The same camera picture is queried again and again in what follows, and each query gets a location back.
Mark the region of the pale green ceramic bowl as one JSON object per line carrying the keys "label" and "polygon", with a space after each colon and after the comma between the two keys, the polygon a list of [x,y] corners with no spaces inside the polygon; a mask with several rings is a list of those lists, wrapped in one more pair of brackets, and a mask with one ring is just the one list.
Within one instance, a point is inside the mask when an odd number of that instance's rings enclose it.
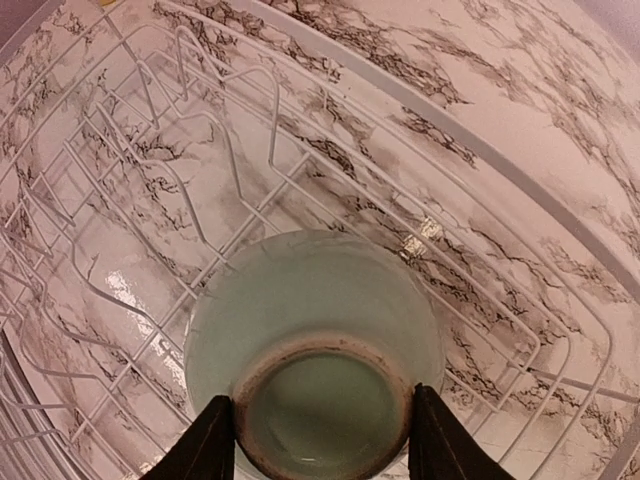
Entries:
{"label": "pale green ceramic bowl", "polygon": [[416,275],[359,237],[300,230],[235,253],[198,300],[188,395],[234,406],[250,479],[369,479],[406,450],[418,384],[440,388],[441,326]]}

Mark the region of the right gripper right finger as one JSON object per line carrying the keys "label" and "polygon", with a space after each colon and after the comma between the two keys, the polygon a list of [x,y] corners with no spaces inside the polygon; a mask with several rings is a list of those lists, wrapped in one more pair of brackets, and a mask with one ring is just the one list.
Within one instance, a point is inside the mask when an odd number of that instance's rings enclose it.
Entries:
{"label": "right gripper right finger", "polygon": [[415,386],[409,432],[411,480],[512,480],[456,419],[436,390]]}

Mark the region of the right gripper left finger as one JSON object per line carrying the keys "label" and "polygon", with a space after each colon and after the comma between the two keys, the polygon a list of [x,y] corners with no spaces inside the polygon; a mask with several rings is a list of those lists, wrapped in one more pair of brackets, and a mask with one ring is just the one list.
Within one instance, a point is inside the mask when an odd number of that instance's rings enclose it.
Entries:
{"label": "right gripper left finger", "polygon": [[218,395],[142,480],[232,480],[234,465],[233,403]]}

